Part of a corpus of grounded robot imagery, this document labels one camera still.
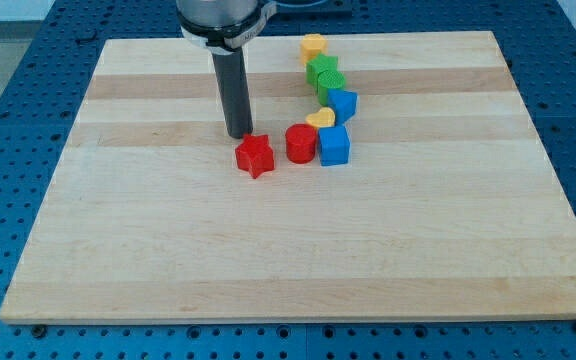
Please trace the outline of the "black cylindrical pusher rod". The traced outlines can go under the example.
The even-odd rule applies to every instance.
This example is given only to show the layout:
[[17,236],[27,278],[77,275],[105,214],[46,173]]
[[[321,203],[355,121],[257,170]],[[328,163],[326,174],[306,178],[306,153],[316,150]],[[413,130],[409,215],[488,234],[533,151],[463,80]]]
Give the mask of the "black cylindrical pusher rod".
[[253,132],[243,50],[212,58],[227,133],[234,139],[242,139]]

